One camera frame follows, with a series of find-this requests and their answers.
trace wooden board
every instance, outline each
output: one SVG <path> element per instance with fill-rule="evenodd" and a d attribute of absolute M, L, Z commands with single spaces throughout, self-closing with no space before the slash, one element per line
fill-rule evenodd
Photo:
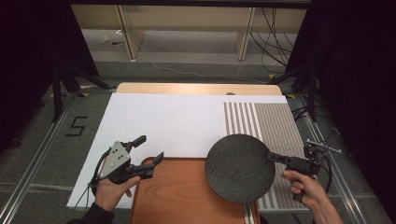
<path fill-rule="evenodd" d="M 251 208 L 260 223 L 256 203 Z M 205 159 L 164 158 L 154 177 L 138 184 L 130 223 L 244 224 L 245 217 L 242 204 L 230 203 L 210 188 Z"/>
<path fill-rule="evenodd" d="M 282 95 L 276 85 L 124 82 L 117 93 Z"/>

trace black sleeve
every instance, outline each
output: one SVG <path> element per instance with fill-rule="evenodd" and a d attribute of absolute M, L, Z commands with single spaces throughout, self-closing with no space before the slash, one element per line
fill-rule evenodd
<path fill-rule="evenodd" d="M 79 224 L 111 224 L 114 214 L 92 203 L 90 210 L 79 221 Z"/>

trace circular textured disc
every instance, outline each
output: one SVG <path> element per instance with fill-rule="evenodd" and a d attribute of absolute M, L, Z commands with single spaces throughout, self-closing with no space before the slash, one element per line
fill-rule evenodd
<path fill-rule="evenodd" d="M 206 179 L 223 199 L 232 203 L 252 203 L 271 188 L 275 163 L 266 159 L 268 147 L 245 134 L 221 138 L 207 154 Z"/>

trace white sheet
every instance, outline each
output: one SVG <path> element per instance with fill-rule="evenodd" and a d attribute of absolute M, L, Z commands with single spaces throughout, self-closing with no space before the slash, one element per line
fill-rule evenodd
<path fill-rule="evenodd" d="M 76 206 L 100 157 L 116 140 L 129 142 L 147 136 L 147 142 L 130 153 L 135 165 L 161 152 L 165 157 L 205 158 L 210 148 L 226 135 L 224 102 L 287 103 L 284 96 L 114 93 L 67 206 Z M 94 200 L 89 193 L 88 206 Z M 86 197 L 87 193 L 77 207 L 86 206 Z M 130 209 L 132 201 L 124 196 L 117 208 Z"/>

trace striped mat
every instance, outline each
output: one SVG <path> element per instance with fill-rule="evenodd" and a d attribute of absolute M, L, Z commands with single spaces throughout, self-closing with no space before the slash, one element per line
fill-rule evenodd
<path fill-rule="evenodd" d="M 227 135 L 248 134 L 264 142 L 275 153 L 304 157 L 304 144 L 288 104 L 224 103 Z M 292 199 L 289 181 L 281 177 L 284 164 L 276 163 L 273 186 L 258 200 L 260 213 L 307 210 Z"/>

